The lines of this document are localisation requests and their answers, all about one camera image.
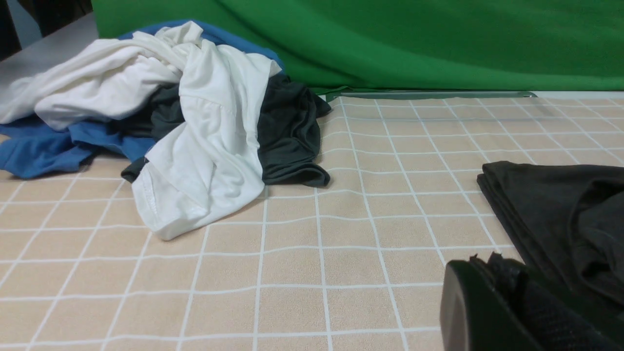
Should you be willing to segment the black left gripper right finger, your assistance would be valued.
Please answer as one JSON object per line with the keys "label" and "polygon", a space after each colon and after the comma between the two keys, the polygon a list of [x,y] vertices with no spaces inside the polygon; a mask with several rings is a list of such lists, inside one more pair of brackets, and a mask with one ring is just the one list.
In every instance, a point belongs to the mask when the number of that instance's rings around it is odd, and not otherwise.
{"label": "black left gripper right finger", "polygon": [[623,323],[512,258],[492,253],[470,263],[545,351],[621,351]]}

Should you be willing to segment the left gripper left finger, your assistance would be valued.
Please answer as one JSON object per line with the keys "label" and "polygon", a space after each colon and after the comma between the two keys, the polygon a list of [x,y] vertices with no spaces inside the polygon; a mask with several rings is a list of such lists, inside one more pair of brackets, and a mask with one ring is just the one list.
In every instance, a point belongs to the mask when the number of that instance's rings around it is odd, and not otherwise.
{"label": "left gripper left finger", "polygon": [[446,351],[540,351],[475,262],[446,264],[440,305]]}

